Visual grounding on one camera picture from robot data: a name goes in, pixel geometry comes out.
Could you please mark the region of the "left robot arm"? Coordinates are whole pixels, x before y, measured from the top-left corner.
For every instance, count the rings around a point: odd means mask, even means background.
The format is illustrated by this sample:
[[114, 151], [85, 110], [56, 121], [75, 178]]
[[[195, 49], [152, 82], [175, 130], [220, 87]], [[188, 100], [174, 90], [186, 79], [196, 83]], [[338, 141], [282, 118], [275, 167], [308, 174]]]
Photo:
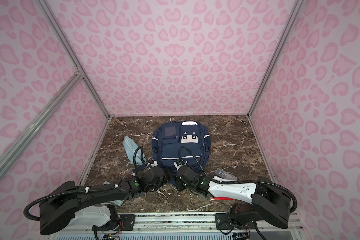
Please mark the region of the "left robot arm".
[[115, 184], [76, 186], [66, 182], [40, 202], [41, 235], [54, 234], [68, 226], [75, 213], [111, 201], [140, 198], [158, 190], [171, 179], [167, 169], [153, 167], [138, 177], [130, 177]]

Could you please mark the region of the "navy blue student backpack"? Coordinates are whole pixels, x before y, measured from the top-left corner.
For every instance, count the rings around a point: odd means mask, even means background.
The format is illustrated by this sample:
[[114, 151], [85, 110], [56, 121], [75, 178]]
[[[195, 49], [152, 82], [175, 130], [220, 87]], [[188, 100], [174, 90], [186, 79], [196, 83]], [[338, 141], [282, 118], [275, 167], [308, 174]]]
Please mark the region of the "navy blue student backpack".
[[152, 151], [154, 161], [172, 175], [177, 173], [174, 162], [179, 155], [196, 173], [201, 173], [211, 153], [211, 137], [207, 127], [199, 122], [168, 122], [155, 130]]

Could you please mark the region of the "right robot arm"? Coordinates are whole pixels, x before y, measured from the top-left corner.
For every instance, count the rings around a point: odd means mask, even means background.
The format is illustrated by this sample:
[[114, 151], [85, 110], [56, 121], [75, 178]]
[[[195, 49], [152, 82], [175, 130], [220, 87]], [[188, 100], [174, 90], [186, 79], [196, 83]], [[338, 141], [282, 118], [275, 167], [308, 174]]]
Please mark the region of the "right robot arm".
[[176, 187], [188, 189], [205, 198], [228, 198], [241, 201], [230, 210], [230, 218], [244, 225], [249, 222], [266, 221], [280, 229], [287, 229], [290, 213], [296, 210], [296, 197], [287, 188], [267, 178], [256, 181], [225, 181], [212, 179], [196, 173], [191, 167], [177, 167]]

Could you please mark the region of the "teal water bottle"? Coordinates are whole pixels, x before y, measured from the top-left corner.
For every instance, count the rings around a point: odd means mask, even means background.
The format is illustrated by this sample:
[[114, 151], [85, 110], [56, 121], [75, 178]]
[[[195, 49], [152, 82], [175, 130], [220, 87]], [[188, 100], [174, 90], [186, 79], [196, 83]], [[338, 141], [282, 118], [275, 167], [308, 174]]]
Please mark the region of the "teal water bottle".
[[[127, 154], [127, 158], [129, 159], [129, 161], [131, 163], [133, 163], [133, 156], [134, 156], [136, 149], [138, 148], [138, 145], [136, 144], [136, 142], [133, 139], [131, 139], [128, 136], [125, 136], [124, 140], [123, 140], [123, 146], [124, 146], [125, 152]], [[141, 154], [142, 154], [141, 151], [138, 151], [137, 156], [136, 156], [136, 163], [138, 166], [141, 166], [143, 164], [142, 160], [141, 160]], [[145, 158], [145, 154], [142, 154], [142, 155], [143, 155], [144, 162], [146, 162], [147, 159]]]

